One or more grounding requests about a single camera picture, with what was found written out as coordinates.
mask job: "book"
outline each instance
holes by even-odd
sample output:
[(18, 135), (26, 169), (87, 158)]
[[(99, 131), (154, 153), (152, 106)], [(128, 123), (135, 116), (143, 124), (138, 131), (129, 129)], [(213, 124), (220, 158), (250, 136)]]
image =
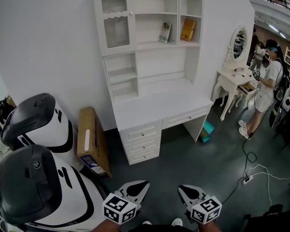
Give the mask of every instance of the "book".
[(184, 26), (180, 38), (185, 41), (191, 41), (197, 22), (190, 19), (185, 19)]
[(167, 43), (168, 42), (170, 31), (171, 31), (171, 27), (172, 27), (172, 23), (170, 23), (170, 22), (164, 22), (162, 24), (161, 32), (160, 32), (160, 35), (159, 35), (159, 41), (161, 41), (163, 43)]

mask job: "fluorescent light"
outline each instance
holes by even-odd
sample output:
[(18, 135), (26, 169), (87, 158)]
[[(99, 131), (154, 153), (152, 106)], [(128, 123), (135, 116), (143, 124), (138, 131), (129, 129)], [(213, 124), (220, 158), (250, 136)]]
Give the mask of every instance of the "fluorescent light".
[(281, 37), (283, 37), (284, 39), (286, 38), (285, 35), (283, 35), (282, 33), (279, 33)]
[(269, 25), (273, 30), (275, 30), (277, 33), (279, 32), (276, 28), (274, 28), (272, 25)]

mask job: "dark green floor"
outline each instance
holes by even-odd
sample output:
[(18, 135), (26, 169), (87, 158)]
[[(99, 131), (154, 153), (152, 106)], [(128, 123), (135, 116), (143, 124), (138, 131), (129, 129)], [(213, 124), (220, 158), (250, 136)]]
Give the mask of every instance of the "dark green floor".
[[(233, 108), (225, 120), (219, 120), (223, 108), (214, 105), (207, 120), (215, 127), (207, 143), (190, 137), (183, 125), (162, 131), (160, 156), (155, 159), (129, 166), (117, 130), (106, 133), (113, 179), (105, 184), (110, 191), (117, 190), (126, 182), (148, 180), (150, 188), (142, 203), (141, 214), (130, 223), (122, 226), (128, 231), (145, 220), (153, 224), (170, 224), (176, 217), (182, 218), (184, 226), (195, 230), (185, 217), (186, 207), (181, 203), (177, 187), (182, 184), (203, 188), (209, 195), (215, 195), (221, 202), (233, 190), (236, 181), (242, 177), (245, 155), (242, 152), (244, 138), (238, 133), (239, 119), (249, 120), (254, 108), (243, 110), (244, 103)], [(268, 115), (258, 128), (257, 133), (245, 144), (247, 152), (253, 151), (258, 160), (248, 163), (266, 166), (277, 177), (290, 176), (290, 148), (280, 150), (284, 142), (280, 136), (273, 139), (274, 129), (269, 128)], [(257, 168), (252, 173), (264, 172)], [(272, 204), (283, 204), (284, 211), (290, 209), (289, 181), (270, 178)], [(243, 225), (245, 214), (261, 216), (270, 207), (267, 194), (267, 175), (259, 174), (247, 185), (241, 183), (237, 191), (224, 204), (216, 223), (227, 232), (237, 232)]]

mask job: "brown wall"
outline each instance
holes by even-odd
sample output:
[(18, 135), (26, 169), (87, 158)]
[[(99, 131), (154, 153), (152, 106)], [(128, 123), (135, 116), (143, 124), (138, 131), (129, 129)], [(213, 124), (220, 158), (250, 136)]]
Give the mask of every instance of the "brown wall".
[(255, 25), (256, 28), (256, 35), (259, 38), (259, 41), (265, 42), (266, 40), (275, 40), (281, 47), (282, 53), (285, 56), (285, 52), (287, 47), (290, 49), (290, 42), (285, 40), (284, 38), (278, 36), (277, 34), (272, 33), (269, 30), (266, 30), (264, 28), (258, 27)]

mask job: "fiducial marker cube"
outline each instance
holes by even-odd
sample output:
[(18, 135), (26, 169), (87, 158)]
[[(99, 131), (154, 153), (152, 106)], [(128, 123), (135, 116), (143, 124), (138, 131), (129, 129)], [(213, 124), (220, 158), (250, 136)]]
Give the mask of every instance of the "fiducial marker cube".
[(102, 209), (107, 219), (120, 225), (135, 217), (137, 205), (110, 193), (104, 200)]
[(206, 224), (219, 217), (222, 204), (213, 196), (205, 201), (194, 205), (190, 217), (201, 224)]

